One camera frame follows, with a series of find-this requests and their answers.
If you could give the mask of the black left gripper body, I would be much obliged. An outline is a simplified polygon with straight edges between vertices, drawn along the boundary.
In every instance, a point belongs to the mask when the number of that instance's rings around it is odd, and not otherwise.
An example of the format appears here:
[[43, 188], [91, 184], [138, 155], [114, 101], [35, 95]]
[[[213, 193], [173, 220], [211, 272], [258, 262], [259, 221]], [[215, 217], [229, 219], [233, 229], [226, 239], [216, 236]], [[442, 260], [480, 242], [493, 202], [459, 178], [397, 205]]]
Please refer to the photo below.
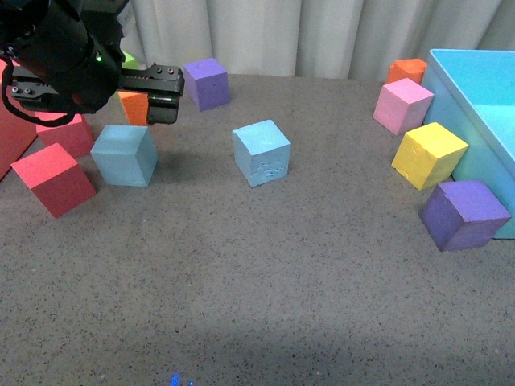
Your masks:
[[176, 114], [184, 78], [178, 67], [154, 64], [144, 70], [123, 68], [117, 75], [58, 76], [41, 80], [23, 67], [15, 67], [10, 95], [25, 109], [47, 113], [95, 113], [118, 91], [145, 93], [149, 106]]

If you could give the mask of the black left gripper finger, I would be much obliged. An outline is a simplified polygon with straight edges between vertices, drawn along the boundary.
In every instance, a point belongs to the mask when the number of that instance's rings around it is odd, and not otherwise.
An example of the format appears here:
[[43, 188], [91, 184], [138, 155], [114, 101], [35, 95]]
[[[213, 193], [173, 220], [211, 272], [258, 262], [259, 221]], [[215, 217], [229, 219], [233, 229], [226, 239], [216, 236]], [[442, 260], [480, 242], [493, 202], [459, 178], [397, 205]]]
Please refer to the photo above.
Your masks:
[[153, 95], [147, 97], [146, 122], [154, 124], [174, 124], [178, 118], [180, 96]]

